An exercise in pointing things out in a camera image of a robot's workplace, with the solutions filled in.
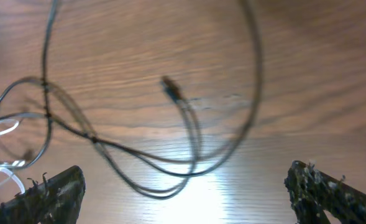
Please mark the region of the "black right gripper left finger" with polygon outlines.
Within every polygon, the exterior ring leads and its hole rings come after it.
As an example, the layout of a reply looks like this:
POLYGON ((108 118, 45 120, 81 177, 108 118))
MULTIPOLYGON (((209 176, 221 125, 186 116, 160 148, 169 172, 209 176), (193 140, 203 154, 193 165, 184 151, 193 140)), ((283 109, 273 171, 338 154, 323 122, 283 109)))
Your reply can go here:
POLYGON ((23 194, 0 204, 0 224, 60 223, 78 220, 86 184, 79 166, 71 166, 43 182, 33 181, 23 194))

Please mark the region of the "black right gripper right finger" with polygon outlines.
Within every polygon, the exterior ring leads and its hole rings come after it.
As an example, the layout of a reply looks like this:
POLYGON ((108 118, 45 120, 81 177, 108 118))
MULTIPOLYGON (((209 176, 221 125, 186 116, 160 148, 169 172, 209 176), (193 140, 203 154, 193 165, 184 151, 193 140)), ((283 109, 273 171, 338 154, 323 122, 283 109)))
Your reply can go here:
POLYGON ((293 161, 284 180, 298 223, 329 223, 329 212, 340 223, 366 223, 366 194, 337 180, 313 164, 293 161))

